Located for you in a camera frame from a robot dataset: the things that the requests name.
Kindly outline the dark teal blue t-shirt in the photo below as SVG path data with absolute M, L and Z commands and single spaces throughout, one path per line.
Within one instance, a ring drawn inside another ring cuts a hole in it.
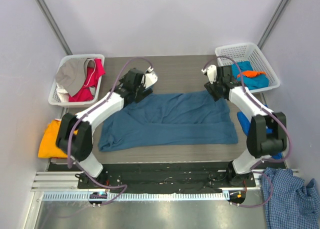
M 238 143 L 230 109 L 207 91 L 150 94 L 107 118 L 98 149 L 114 152 L 163 145 Z

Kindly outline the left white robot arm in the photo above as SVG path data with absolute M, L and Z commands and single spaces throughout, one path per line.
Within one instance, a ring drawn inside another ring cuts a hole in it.
M 97 103 L 78 114 L 67 113 L 62 117 L 55 144 L 90 175 L 89 183 L 93 187 L 100 189 L 107 181 L 102 164 L 93 154 L 96 128 L 131 103 L 142 101 L 153 92 L 157 81 L 152 67 L 145 72 L 132 68 L 119 79 L 114 91 L 109 91 Z

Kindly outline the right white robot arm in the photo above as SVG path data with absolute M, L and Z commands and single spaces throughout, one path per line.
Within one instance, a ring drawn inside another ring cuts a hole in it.
M 226 182 L 236 187 L 259 161 L 285 151 L 286 116 L 282 112 L 273 112 L 256 99 L 244 83 L 235 79 L 230 65 L 210 65 L 201 71 L 208 78 L 204 87 L 213 99 L 233 103 L 249 121 L 246 149 L 230 162 L 225 175 Z

